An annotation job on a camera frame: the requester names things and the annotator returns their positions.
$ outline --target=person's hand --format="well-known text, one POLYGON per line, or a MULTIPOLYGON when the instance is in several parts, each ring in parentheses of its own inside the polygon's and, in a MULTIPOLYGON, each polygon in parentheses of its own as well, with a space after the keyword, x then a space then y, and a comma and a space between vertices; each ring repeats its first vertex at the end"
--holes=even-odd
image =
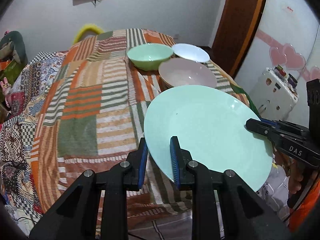
MULTIPOLYGON (((288 182, 289 192, 291 194, 296 194, 297 191, 301 189, 300 182, 303 180, 303 171, 299 169, 298 162, 293 161, 293 164, 290 166, 290 178, 288 182)), ((314 171, 311 175, 312 179, 316 179, 318 172, 314 171)))

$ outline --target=white bowl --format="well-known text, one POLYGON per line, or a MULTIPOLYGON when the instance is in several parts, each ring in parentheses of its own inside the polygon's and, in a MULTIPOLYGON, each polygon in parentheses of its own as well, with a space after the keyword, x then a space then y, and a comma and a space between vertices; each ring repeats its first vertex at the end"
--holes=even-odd
POLYGON ((172 58, 162 62, 159 74, 169 88, 184 85, 202 85, 215 88, 218 84, 216 76, 210 69, 184 58, 172 58))
POLYGON ((189 59, 199 63, 205 63, 210 60, 208 53, 203 49, 185 43, 178 43, 172 46, 173 52, 182 58, 189 59))

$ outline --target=green bowl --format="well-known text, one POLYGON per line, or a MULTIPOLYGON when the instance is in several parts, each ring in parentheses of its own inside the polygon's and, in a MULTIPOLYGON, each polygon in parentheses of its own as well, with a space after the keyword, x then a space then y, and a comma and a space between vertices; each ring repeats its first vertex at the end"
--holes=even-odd
POLYGON ((158 70, 161 62, 167 61, 173 54, 173 50, 166 45, 147 43, 130 49, 128 58, 134 65, 142 70, 158 70))

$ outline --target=wooden door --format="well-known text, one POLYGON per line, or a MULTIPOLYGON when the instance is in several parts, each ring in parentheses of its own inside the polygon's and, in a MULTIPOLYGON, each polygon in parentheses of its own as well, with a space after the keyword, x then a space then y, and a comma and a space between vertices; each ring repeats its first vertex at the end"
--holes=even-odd
POLYGON ((234 77, 258 28, 266 0, 226 0, 212 46, 214 62, 234 77))

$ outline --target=screw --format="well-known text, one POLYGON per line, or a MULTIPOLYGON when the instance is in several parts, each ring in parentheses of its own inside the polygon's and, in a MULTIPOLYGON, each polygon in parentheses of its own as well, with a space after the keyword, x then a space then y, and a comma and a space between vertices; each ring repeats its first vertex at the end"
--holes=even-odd
POLYGON ((84 173, 83 173, 83 175, 86 176, 86 177, 90 177, 92 174, 93 174, 93 171, 92 171, 92 170, 86 170, 86 171, 84 171, 84 173))
POLYGON ((226 170, 226 175, 229 177, 233 177, 236 173, 233 170, 226 170))
POLYGON ((123 162, 120 163, 120 166, 123 167, 123 168, 126 168, 126 167, 128 167, 129 165, 130 165, 130 163, 127 162, 127 161, 123 161, 123 162))
POLYGON ((188 164, 192 168, 195 168, 196 166, 198 166, 198 163, 196 161, 189 161, 188 164))

